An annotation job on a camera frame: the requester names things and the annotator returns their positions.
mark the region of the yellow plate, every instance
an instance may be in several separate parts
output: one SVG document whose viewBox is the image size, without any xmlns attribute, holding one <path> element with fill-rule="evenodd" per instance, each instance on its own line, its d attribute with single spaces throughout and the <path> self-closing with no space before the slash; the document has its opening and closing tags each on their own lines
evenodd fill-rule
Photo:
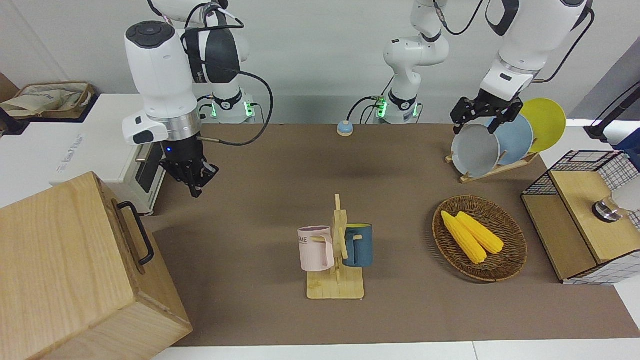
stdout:
<svg viewBox="0 0 640 360">
<path fill-rule="evenodd" d="M 550 99 L 532 99 L 520 111 L 527 118 L 536 139 L 530 152 L 540 152 L 555 145 L 564 134 L 566 115 L 558 103 Z"/>
</svg>

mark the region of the metal grid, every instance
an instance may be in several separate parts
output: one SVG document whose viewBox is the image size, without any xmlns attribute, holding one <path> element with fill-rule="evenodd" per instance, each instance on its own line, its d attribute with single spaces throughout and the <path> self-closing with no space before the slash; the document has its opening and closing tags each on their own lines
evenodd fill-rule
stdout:
<svg viewBox="0 0 640 360">
<path fill-rule="evenodd" d="M 640 250 L 602 264 L 585 274 L 563 281 L 563 284 L 613 285 L 640 273 Z"/>
<path fill-rule="evenodd" d="M 544 175 L 528 187 L 524 195 L 558 195 L 549 172 L 551 171 L 598 171 L 618 156 L 616 151 L 570 151 Z"/>
<path fill-rule="evenodd" d="M 604 179 L 611 191 L 617 190 L 624 184 L 640 176 L 640 173 L 629 160 L 626 154 L 620 154 L 606 163 L 598 170 L 602 179 Z M 640 231 L 640 211 L 629 215 L 629 219 L 634 223 L 638 231 Z"/>
</svg>

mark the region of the white wall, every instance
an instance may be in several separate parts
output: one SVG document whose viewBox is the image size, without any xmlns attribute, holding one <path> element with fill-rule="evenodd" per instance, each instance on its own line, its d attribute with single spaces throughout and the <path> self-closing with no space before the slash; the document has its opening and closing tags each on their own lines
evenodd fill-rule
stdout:
<svg viewBox="0 0 640 360">
<path fill-rule="evenodd" d="M 592 119 L 603 112 L 607 106 L 630 86 L 640 81 L 640 38 L 627 53 L 609 70 L 602 80 L 584 97 L 574 109 L 571 117 L 574 119 Z M 640 101 L 633 104 L 618 120 L 640 120 Z"/>
<path fill-rule="evenodd" d="M 350 105 L 378 94 L 392 71 L 382 58 L 387 41 L 414 36 L 412 0 L 231 0 L 252 45 L 243 69 L 266 79 L 276 93 L 275 122 L 337 122 Z M 460 29 L 476 0 L 450 1 L 445 9 Z M 532 85 L 522 97 L 549 97 L 571 112 L 636 41 L 635 0 L 596 0 L 596 22 L 556 79 Z M 35 81 L 83 79 L 107 93 L 135 92 L 123 47 L 126 29 L 157 19 L 145 0 L 2 0 L 0 72 L 19 87 Z M 558 50 L 550 74 L 577 34 Z M 461 37 L 447 36 L 450 58 L 423 68 L 419 100 L 423 121 L 449 121 L 461 96 L 474 97 L 500 46 L 482 16 Z M 259 84 L 243 84 L 265 102 Z"/>
</svg>

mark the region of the blue mug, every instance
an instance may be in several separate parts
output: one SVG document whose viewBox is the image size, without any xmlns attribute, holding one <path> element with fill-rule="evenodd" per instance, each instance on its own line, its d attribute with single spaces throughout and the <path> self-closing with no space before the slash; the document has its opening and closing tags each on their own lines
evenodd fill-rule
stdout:
<svg viewBox="0 0 640 360">
<path fill-rule="evenodd" d="M 344 234 L 349 258 L 342 264 L 354 268 L 366 268 L 373 264 L 373 226 L 371 224 L 347 224 Z"/>
</svg>

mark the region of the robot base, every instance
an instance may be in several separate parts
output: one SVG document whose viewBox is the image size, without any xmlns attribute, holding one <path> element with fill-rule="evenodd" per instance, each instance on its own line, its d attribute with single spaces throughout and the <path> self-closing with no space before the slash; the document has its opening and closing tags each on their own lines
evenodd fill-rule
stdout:
<svg viewBox="0 0 640 360">
<path fill-rule="evenodd" d="M 214 111 L 209 114 L 206 119 L 202 120 L 203 124 L 255 124 L 255 110 L 250 104 L 253 102 L 253 96 L 243 92 L 242 99 L 231 109 L 224 110 L 216 102 L 212 102 Z"/>
<path fill-rule="evenodd" d="M 384 111 L 384 116 L 380 116 L 380 112 L 376 112 L 376 118 L 371 124 L 392 124 L 392 125 L 400 125 L 400 124 L 415 124 L 418 121 L 418 104 L 415 103 L 409 110 L 400 111 L 400 109 L 394 108 L 393 106 L 387 106 L 386 111 Z"/>
</svg>

